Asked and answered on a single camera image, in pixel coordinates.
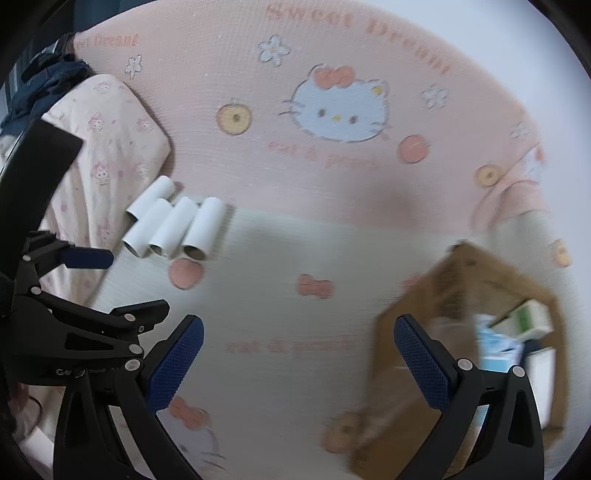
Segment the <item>toilet paper roll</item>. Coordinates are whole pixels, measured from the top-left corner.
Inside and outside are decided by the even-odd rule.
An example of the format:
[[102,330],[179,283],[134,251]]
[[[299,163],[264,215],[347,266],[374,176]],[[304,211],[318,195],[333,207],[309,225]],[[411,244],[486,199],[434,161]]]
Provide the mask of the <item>toilet paper roll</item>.
[[226,208],[226,204],[215,197],[208,197],[201,203],[181,244],[185,255],[194,260],[205,260],[209,256],[222,226]]
[[162,225],[173,207],[164,199],[156,199],[148,211],[123,237],[124,245],[137,257],[143,257],[150,247],[150,239]]
[[140,220],[150,209],[156,199],[167,199],[174,193],[173,181],[164,175],[154,180],[153,184],[145,189],[134,202],[129,205],[127,212]]
[[150,248],[158,255],[170,257],[181,244],[196,213],[195,202],[182,197],[150,239]]

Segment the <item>hello kitty face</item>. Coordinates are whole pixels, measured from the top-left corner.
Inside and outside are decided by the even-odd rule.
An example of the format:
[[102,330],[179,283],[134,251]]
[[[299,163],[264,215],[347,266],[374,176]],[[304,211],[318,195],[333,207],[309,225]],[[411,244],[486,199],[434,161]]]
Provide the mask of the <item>hello kitty face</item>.
[[151,132],[154,129],[152,122],[146,118],[138,118],[136,122],[136,129],[138,132]]
[[94,90],[96,90],[97,92],[99,92],[101,94],[107,93],[110,89],[111,89],[111,82],[100,82],[94,88]]
[[165,410],[156,413],[158,420],[183,456],[203,480],[224,478],[226,458],[212,430],[212,419],[202,408],[188,405],[174,397]]
[[92,130],[93,132],[100,132],[103,130],[105,126],[105,121],[103,120],[102,115],[100,112],[96,112],[93,116],[90,117],[88,120],[88,130]]
[[100,187],[104,187],[109,183],[109,170],[107,164],[98,162],[90,169],[90,176],[96,180]]
[[289,113],[295,124],[326,140],[361,142],[381,133],[388,123],[388,84],[355,80],[351,67],[314,67],[299,85]]
[[100,247],[104,248],[111,244],[111,239],[113,238],[113,230],[111,229],[111,225],[109,224],[108,220],[106,220],[105,223],[103,223],[102,225],[98,225],[96,227],[96,235]]

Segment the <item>cardboard box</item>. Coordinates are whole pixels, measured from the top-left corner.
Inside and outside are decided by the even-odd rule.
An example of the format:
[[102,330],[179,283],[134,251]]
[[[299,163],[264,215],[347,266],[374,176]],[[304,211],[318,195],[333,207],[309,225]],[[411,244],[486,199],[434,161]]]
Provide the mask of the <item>cardboard box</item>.
[[[401,355],[392,340],[396,318],[411,313],[426,327],[437,317],[467,322],[474,333],[473,315],[487,313],[498,320],[529,299],[548,306],[554,331],[543,337],[543,347],[556,350],[553,403],[550,424],[543,431],[547,449],[560,435],[567,405],[567,364],[563,318],[555,295],[494,255],[468,243],[452,247],[450,255],[411,287],[404,296],[378,317],[375,325],[372,379],[400,364]],[[475,336],[452,354],[478,364]],[[354,451],[351,470],[365,480],[394,479],[418,451],[439,417],[422,397],[407,406],[402,414],[373,441]],[[448,474],[461,470],[472,450],[476,430],[472,429]]]

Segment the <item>blue gripper pad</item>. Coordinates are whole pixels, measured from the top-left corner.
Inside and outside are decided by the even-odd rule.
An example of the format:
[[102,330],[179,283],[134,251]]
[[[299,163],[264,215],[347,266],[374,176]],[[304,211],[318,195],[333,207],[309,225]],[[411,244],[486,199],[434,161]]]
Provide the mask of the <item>blue gripper pad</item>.
[[146,403],[156,413],[168,407],[183,378],[203,346],[203,322],[194,317],[148,380]]
[[451,398],[450,379],[405,317],[394,324],[394,343],[429,406],[444,412]]
[[113,264],[113,253],[102,248],[70,247],[62,250],[60,261],[67,268],[106,270]]

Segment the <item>play mat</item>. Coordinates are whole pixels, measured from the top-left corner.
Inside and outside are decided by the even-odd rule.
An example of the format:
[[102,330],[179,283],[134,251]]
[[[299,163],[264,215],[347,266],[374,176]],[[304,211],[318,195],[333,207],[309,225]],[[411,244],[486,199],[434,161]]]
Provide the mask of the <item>play mat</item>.
[[[322,438],[364,406],[374,318],[460,239],[551,288],[580,320],[535,122],[434,34],[350,1],[175,0],[73,44],[168,136],[161,174],[183,195],[231,205],[195,287],[170,283],[170,260],[119,249],[91,299],[106,311],[166,299],[146,349],[185,314],[203,319],[204,348],[158,416],[204,479],[353,477]],[[92,134],[108,130],[108,111],[89,113]],[[102,181],[121,171],[102,168]]]

